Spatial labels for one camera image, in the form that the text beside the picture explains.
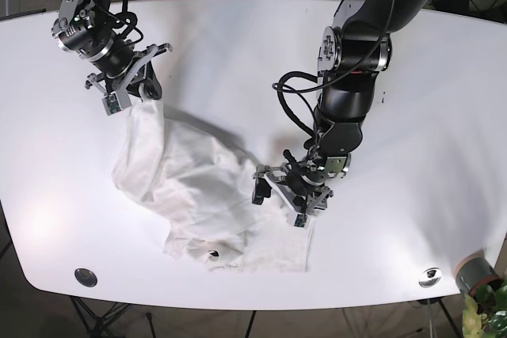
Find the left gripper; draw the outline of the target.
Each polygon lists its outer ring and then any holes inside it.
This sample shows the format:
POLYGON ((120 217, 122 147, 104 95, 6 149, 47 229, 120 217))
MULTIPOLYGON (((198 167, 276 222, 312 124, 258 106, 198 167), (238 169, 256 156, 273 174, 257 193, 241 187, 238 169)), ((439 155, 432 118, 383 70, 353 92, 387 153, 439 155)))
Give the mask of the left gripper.
POLYGON ((326 182, 343 178, 349 171, 349 155, 331 157, 321 150, 297 161, 289 150, 284 150, 286 163, 280 166, 258 165, 253 174, 252 204, 262 205, 275 192, 289 207, 294 207, 292 225, 304 228, 310 217, 327 208, 334 196, 326 182))

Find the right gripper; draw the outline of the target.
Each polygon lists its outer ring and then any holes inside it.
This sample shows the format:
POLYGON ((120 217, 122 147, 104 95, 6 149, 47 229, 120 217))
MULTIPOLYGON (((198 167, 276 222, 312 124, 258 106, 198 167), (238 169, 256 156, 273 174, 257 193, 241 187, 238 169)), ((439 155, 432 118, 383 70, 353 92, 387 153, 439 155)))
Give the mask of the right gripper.
POLYGON ((162 99, 162 87, 149 61, 151 49, 136 51, 138 42, 128 39, 133 31, 143 38, 137 16, 128 10, 128 0, 121 5, 119 13, 111 13, 110 0, 62 0, 52 27, 52 37, 62 50, 77 53, 100 71, 87 76, 85 87, 102 93, 108 116, 132 106, 130 85, 134 97, 141 97, 143 85, 149 99, 162 99))

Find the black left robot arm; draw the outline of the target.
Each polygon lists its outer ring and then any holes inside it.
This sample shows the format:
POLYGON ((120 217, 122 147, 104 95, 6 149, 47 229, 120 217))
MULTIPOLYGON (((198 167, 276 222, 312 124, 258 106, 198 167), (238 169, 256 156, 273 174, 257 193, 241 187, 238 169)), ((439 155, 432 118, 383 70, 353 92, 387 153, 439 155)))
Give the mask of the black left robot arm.
POLYGON ((342 0, 325 28, 315 75, 292 71, 272 85, 285 114, 309 138, 306 155, 289 150, 277 166, 259 165, 252 202, 277 192, 304 228, 326 209, 333 191, 327 181, 349 171, 351 153, 362 143, 362 124, 375 95, 375 80, 391 62, 391 34, 404 28, 428 0, 342 0))

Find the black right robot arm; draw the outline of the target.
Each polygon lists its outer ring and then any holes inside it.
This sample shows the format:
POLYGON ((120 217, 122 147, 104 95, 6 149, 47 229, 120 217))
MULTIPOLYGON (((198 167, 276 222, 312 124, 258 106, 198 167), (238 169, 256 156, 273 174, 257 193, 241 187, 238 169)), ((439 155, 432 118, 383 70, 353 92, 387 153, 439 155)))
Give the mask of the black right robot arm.
POLYGON ((62 0, 51 35, 62 50, 77 53, 97 68, 85 87, 101 92, 107 114, 130 108, 132 97, 161 99, 162 87, 151 61, 172 47, 152 44, 135 49, 144 35, 128 0, 62 0), (132 32, 139 38, 130 40, 132 32))

